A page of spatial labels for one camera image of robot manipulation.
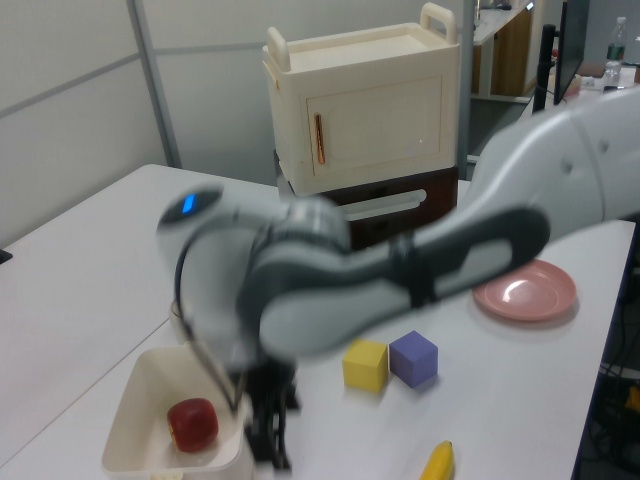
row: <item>white bowl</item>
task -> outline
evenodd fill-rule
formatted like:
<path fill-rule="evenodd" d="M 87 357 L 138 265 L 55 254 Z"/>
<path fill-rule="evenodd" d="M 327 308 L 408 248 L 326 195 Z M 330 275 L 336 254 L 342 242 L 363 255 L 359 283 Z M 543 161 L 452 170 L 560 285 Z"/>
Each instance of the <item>white bowl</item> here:
<path fill-rule="evenodd" d="M 218 416 L 218 438 L 197 453 L 178 451 L 167 411 L 188 398 L 206 398 Z M 249 480 L 253 457 L 244 437 L 251 417 L 243 400 L 234 416 L 189 346 L 155 348 L 138 358 L 122 394 L 102 455 L 113 479 Z"/>

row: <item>yellow banana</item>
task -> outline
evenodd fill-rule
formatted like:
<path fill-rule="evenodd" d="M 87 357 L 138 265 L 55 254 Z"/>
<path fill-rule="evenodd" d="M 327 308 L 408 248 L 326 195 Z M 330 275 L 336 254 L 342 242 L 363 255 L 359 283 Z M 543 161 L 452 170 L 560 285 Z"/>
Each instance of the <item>yellow banana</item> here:
<path fill-rule="evenodd" d="M 453 475 L 453 445 L 442 442 L 433 449 L 420 480 L 450 480 Z"/>

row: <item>cabinet handle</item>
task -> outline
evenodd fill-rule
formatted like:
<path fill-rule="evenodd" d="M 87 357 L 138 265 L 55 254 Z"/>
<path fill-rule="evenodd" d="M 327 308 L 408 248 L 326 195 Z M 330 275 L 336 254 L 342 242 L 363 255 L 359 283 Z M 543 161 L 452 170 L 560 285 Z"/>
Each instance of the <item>cabinet handle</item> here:
<path fill-rule="evenodd" d="M 318 145 L 318 163 L 324 165 L 324 140 L 322 139 L 322 117 L 319 113 L 313 115 L 316 121 L 316 144 Z"/>

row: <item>brown drawer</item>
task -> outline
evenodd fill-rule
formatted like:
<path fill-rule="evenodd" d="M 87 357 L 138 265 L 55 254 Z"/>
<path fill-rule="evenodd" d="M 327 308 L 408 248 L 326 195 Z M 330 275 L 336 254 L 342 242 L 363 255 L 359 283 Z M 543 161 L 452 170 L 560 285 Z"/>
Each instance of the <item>brown drawer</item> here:
<path fill-rule="evenodd" d="M 275 160 L 280 195 L 291 196 L 293 190 L 284 179 L 277 155 Z M 388 240 L 399 233 L 431 223 L 450 212 L 456 206 L 458 198 L 458 169 L 452 167 L 436 170 L 332 190 L 320 195 L 330 198 L 338 205 L 348 205 L 421 189 L 427 193 L 427 198 L 416 208 L 349 222 L 352 248 L 361 250 Z"/>

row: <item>red apple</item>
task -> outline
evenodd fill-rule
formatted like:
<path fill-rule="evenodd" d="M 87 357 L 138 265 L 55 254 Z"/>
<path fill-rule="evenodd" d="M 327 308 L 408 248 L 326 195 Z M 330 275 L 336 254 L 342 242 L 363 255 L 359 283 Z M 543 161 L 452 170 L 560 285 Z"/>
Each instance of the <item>red apple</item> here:
<path fill-rule="evenodd" d="M 206 398 L 190 398 L 176 403 L 167 412 L 169 433 L 181 452 L 197 452 L 218 436 L 218 417 Z"/>

